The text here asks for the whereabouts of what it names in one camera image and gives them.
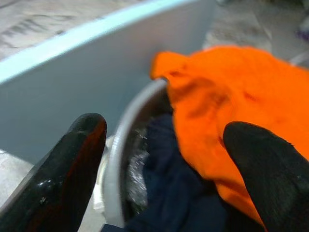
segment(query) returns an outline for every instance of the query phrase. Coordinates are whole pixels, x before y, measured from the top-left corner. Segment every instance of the orange cloth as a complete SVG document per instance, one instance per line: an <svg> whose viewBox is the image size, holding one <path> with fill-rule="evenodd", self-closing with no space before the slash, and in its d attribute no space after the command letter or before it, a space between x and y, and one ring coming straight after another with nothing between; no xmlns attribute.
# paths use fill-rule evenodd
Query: orange cloth
<svg viewBox="0 0 309 232"><path fill-rule="evenodd" d="M152 79L168 79L174 127L184 159L214 180L220 196L263 224L224 148L225 125L271 130L309 159L309 72L254 48L225 46L183 56L158 54Z"/></svg>

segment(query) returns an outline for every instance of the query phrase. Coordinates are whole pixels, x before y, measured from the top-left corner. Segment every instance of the dark blue fabric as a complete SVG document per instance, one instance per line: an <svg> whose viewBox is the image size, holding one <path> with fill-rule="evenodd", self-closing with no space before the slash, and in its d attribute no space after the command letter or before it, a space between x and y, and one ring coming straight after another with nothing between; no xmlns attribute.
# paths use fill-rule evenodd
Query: dark blue fabric
<svg viewBox="0 0 309 232"><path fill-rule="evenodd" d="M149 157L143 176L148 207L128 222L130 232L222 232L227 212L212 182L203 180L182 158L172 116L147 127ZM108 232L116 232L108 227Z"/></svg>

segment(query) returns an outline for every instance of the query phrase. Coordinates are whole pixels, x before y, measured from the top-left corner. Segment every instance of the concrete floor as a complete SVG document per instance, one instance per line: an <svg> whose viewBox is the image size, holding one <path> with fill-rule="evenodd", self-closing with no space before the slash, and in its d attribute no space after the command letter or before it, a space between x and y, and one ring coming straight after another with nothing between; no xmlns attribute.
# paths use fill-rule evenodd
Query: concrete floor
<svg viewBox="0 0 309 232"><path fill-rule="evenodd" d="M1 7L9 1L0 2L0 59L140 0L17 0ZM303 17L301 7L283 4L280 0L276 4L266 0L232 0L218 7L204 47L251 45L290 60L309 50L309 44L295 36ZM8 154L0 152L0 167L18 166L23 162L12 161L8 157ZM0 185L3 187L5 181L0 179ZM12 191L8 189L5 194L9 195ZM104 222L103 215L93 209L91 200L79 231L98 232Z"/></svg>

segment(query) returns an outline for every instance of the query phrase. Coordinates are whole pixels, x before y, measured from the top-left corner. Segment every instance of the orange fabric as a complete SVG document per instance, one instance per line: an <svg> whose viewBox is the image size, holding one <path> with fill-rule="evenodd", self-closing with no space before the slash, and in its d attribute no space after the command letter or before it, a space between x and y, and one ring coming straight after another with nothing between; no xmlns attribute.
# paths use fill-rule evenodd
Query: orange fabric
<svg viewBox="0 0 309 232"><path fill-rule="evenodd" d="M182 56L164 52L152 78L168 79L174 127L184 159L215 181L220 196L263 224L222 143L231 121L253 123L309 159L309 72L254 48L217 47Z"/></svg>

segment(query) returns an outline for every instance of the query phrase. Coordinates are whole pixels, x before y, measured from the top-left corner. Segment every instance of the gray floor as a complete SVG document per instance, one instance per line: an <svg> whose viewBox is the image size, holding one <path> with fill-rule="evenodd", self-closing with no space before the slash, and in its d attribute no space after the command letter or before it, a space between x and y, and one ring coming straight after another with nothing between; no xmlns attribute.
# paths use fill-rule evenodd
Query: gray floor
<svg viewBox="0 0 309 232"><path fill-rule="evenodd" d="M138 0L20 0L1 8L3 2L9 0L0 3L0 59ZM280 0L276 2L232 0L218 7L204 47L219 44L251 45L284 60L308 51L309 44L295 36L304 10L283 4ZM9 154L0 151L2 173L2 167L12 165L18 168L23 162L14 157L10 159ZM7 181L0 179L0 185L5 186ZM14 189L11 188L7 187L4 194L8 196ZM104 222L103 215L93 209L91 200L79 231L97 232Z"/></svg>

